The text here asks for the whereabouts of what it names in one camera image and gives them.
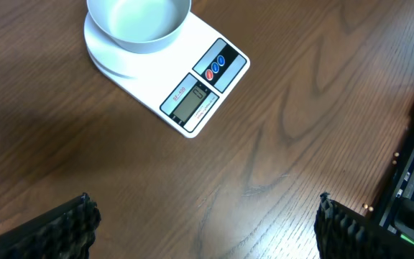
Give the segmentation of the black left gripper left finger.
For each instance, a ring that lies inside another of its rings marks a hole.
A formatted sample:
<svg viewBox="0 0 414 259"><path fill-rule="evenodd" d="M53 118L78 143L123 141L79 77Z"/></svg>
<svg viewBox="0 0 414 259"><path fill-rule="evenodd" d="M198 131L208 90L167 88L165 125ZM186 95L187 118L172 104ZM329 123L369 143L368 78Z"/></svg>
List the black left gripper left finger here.
<svg viewBox="0 0 414 259"><path fill-rule="evenodd" d="M86 193L0 235L0 259L88 259L101 221Z"/></svg>

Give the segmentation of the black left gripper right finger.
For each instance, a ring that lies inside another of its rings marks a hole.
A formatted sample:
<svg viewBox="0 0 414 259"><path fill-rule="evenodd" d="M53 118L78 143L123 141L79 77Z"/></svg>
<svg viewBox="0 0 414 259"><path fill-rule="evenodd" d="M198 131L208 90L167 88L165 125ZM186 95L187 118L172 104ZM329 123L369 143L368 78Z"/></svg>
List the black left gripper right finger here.
<svg viewBox="0 0 414 259"><path fill-rule="evenodd" d="M414 259L414 245L320 195L314 232L321 259Z"/></svg>

